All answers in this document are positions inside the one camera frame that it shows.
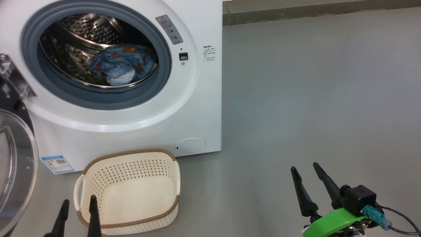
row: patterned cloth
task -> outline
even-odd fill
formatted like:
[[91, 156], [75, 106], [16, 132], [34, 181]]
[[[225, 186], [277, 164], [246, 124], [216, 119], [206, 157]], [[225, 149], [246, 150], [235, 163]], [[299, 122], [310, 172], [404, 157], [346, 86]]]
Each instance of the patterned cloth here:
[[126, 85], [144, 78], [152, 69], [156, 53], [145, 46], [122, 44], [97, 53], [91, 71], [106, 76], [111, 86]]

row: connector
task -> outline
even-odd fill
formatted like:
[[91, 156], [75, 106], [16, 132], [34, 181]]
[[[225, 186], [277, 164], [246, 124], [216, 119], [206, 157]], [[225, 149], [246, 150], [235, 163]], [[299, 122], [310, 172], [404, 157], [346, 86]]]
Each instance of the connector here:
[[390, 230], [389, 226], [392, 225], [392, 222], [389, 219], [386, 219], [385, 215], [376, 210], [370, 205], [366, 205], [363, 209], [363, 214], [370, 220], [376, 222], [383, 228], [385, 231]]

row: concrete floor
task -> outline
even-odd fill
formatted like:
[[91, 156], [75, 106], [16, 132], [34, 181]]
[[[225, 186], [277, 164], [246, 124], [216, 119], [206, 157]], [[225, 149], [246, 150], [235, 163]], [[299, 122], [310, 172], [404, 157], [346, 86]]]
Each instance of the concrete floor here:
[[[421, 225], [421, 9], [224, 28], [223, 150], [183, 157], [179, 214], [139, 237], [292, 237], [301, 217], [296, 166], [320, 214], [330, 200], [312, 169], [364, 184]], [[43, 236], [79, 173], [40, 165], [13, 237]], [[413, 231], [386, 213], [396, 228]], [[88, 229], [71, 206], [66, 237]], [[380, 228], [369, 237], [399, 236]]]

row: blue fabric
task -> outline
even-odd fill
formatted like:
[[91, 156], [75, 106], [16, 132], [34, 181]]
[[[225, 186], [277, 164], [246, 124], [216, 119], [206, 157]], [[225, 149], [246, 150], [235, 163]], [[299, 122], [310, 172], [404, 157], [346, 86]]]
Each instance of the blue fabric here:
[[144, 78], [152, 69], [155, 59], [155, 52], [145, 46], [122, 44], [97, 53], [90, 69], [99, 76], [105, 75], [111, 86], [121, 86]]

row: washing machine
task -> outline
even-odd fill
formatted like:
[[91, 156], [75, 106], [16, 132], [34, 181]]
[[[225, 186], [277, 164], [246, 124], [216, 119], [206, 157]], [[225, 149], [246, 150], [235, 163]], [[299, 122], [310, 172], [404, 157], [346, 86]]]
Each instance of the washing machine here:
[[[0, 11], [0, 96], [28, 114], [54, 173], [128, 150], [221, 150], [222, 0], [2, 0]], [[109, 85], [90, 60], [121, 43], [155, 61]]]

